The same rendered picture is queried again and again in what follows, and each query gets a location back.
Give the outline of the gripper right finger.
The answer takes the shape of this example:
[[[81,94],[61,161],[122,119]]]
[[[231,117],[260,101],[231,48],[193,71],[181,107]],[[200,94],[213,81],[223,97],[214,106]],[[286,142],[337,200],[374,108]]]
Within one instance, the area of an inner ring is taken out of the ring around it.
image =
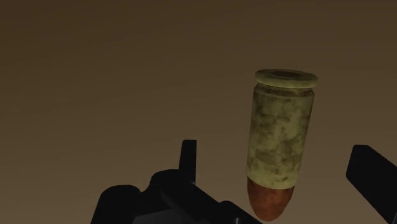
[[[345,176],[387,224],[397,224],[396,165],[369,145],[356,144]]]

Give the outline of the yellow-green bullet-shaped cartridge, copper tip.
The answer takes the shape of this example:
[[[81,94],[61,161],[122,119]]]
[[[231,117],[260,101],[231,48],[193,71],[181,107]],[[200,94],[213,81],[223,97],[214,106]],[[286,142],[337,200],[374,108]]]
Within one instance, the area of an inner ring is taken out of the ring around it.
[[[247,147],[247,193],[255,215],[274,221],[290,202],[302,164],[317,77],[262,69],[255,74]]]

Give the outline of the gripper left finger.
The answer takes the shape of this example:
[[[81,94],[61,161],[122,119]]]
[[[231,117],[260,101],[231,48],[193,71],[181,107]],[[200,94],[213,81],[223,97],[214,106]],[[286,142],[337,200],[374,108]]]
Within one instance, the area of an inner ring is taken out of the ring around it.
[[[195,185],[196,140],[181,145],[179,167],[156,172],[144,191],[104,190],[90,224],[262,224],[233,202],[218,202]]]

